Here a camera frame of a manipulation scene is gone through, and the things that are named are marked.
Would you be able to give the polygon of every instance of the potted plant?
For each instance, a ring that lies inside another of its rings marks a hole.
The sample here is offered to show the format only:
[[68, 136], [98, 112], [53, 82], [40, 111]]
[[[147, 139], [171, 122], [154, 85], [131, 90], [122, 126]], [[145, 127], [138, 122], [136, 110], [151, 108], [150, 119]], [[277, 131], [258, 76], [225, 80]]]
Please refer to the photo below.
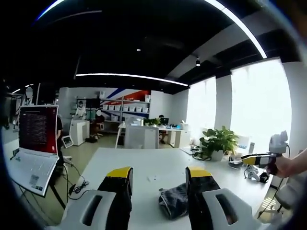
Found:
[[235, 154], [238, 136], [233, 131], [222, 126], [222, 130], [208, 129], [203, 134], [206, 138], [200, 138], [202, 154], [198, 157], [221, 161], [224, 154]]
[[157, 127], [160, 124], [160, 119], [159, 118], [151, 119], [151, 124], [153, 127]]
[[151, 125], [151, 120], [148, 118], [144, 118], [144, 125], [145, 126], [150, 126]]

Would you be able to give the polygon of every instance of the laptop screen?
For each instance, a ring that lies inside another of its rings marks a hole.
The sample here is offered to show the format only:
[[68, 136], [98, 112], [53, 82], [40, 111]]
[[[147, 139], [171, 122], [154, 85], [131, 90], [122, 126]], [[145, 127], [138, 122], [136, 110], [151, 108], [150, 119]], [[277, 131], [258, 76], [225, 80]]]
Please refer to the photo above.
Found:
[[58, 106], [26, 106], [19, 113], [19, 147], [57, 154]]

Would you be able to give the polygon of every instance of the window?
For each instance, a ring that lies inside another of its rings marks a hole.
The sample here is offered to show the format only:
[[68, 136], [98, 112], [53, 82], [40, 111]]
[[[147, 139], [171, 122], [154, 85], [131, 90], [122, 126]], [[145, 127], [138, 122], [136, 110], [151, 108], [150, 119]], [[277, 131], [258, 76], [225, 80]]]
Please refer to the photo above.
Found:
[[203, 128], [214, 128], [216, 112], [215, 77], [203, 80], [189, 89], [187, 123], [194, 143], [199, 143]]
[[269, 149], [270, 137], [284, 130], [290, 138], [289, 85], [279, 59], [232, 71], [231, 130], [255, 143], [254, 153]]

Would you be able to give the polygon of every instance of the green plant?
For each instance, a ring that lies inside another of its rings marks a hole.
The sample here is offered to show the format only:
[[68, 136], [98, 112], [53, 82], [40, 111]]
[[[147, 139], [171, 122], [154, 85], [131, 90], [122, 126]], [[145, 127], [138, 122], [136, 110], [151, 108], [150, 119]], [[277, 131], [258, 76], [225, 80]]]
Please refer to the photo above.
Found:
[[149, 118], [144, 118], [144, 125], [148, 124], [149, 126], [151, 125], [151, 121]]
[[149, 126], [152, 126], [152, 125], [158, 126], [160, 124], [160, 119], [159, 118], [153, 118], [153, 119], [144, 118], [144, 124], [148, 124]]
[[153, 125], [157, 125], [158, 126], [160, 124], [160, 119], [159, 118], [154, 118], [154, 119], [151, 120], [151, 122], [152, 122]]
[[208, 129], [207, 132], [203, 132], [207, 138], [200, 138], [203, 155], [210, 157], [214, 151], [222, 150], [223, 153], [232, 152], [235, 153], [235, 147], [237, 146], [238, 136], [231, 130], [222, 126], [222, 130]]

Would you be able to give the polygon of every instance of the ceiling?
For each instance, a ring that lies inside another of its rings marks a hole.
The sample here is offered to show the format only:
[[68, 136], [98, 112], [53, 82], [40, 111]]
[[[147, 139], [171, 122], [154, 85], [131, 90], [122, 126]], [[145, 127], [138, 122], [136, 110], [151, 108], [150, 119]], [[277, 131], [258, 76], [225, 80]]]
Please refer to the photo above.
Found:
[[[240, 19], [260, 10], [251, 0], [220, 2]], [[51, 3], [36, 0], [15, 7], [14, 20], [6, 25], [3, 73], [11, 92], [46, 81], [57, 88], [101, 86], [174, 94], [186, 87], [132, 77], [75, 74], [133, 74], [191, 85], [262, 59], [246, 39], [201, 59], [201, 66], [195, 67], [196, 56], [206, 56], [206, 49], [200, 47], [233, 24], [204, 0], [65, 0], [36, 22]], [[257, 39], [269, 58], [297, 58], [281, 29], [262, 33]], [[189, 66], [184, 64], [188, 57], [192, 59]], [[181, 65], [184, 71], [172, 75]]]

